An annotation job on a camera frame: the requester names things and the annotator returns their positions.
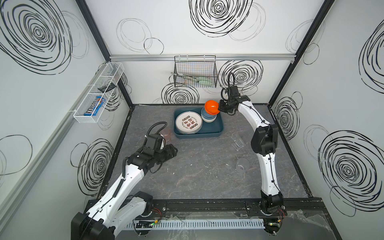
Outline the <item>cream bowl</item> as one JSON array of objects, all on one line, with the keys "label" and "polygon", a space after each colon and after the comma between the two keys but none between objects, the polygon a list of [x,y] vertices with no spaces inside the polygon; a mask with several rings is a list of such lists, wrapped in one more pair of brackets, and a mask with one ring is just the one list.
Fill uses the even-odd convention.
[{"label": "cream bowl", "polygon": [[204,119],[203,118],[203,121],[206,122],[206,123],[212,123],[213,121],[215,121],[216,119]]}]

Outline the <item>blue bowl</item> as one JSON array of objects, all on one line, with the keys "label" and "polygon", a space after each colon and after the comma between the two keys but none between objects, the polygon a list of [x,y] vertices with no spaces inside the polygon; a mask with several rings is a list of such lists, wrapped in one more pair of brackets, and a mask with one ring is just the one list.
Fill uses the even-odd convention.
[{"label": "blue bowl", "polygon": [[216,119],[217,118],[217,116],[216,115],[211,115],[211,114],[209,114],[206,110],[205,110],[205,108],[202,108],[201,109],[201,117],[202,117],[202,119],[204,118],[204,119]]}]

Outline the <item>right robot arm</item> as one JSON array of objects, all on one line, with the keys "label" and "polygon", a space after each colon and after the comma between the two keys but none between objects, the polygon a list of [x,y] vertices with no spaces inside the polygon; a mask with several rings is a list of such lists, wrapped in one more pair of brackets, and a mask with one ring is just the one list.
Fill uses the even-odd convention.
[{"label": "right robot arm", "polygon": [[284,205],[275,166],[278,126],[268,122],[246,96],[220,100],[218,110],[228,115],[241,113],[254,130],[251,148],[258,157],[262,175],[260,209],[265,215],[274,214]]}]

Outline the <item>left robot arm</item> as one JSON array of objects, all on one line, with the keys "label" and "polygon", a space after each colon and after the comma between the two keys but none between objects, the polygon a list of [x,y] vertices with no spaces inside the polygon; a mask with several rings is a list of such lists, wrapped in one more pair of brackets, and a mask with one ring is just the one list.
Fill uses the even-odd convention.
[{"label": "left robot arm", "polygon": [[77,213],[71,221],[72,240],[114,240],[136,217],[152,212],[153,197],[144,192],[134,194],[133,188],[155,165],[162,165],[177,156],[178,149],[172,144],[158,151],[145,153],[143,147],[125,158],[119,178],[86,213]]}]

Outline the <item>orange bowl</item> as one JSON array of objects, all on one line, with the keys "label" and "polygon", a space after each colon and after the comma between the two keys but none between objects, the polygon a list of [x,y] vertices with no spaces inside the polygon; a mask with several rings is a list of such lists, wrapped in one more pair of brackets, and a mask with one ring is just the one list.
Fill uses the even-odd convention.
[{"label": "orange bowl", "polygon": [[215,116],[220,113],[219,103],[214,100],[209,100],[204,105],[205,111],[212,116]]}]

